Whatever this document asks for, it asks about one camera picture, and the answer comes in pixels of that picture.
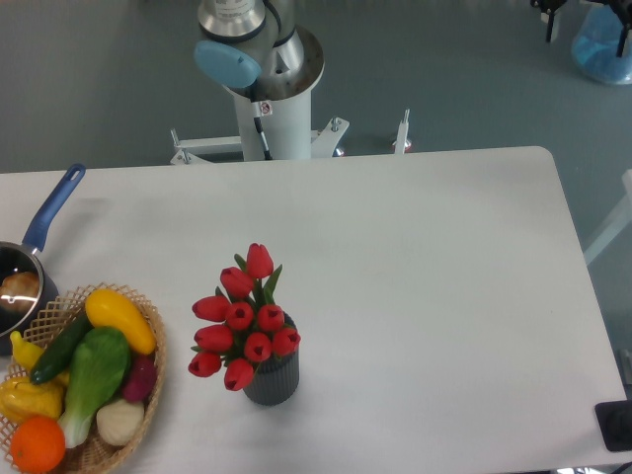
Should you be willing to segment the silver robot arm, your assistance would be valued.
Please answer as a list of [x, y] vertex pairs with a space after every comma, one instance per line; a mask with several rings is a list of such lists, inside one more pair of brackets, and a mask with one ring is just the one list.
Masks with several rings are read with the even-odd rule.
[[324, 72], [320, 42], [296, 24], [293, 1], [202, 1], [198, 69], [252, 102], [312, 90]]

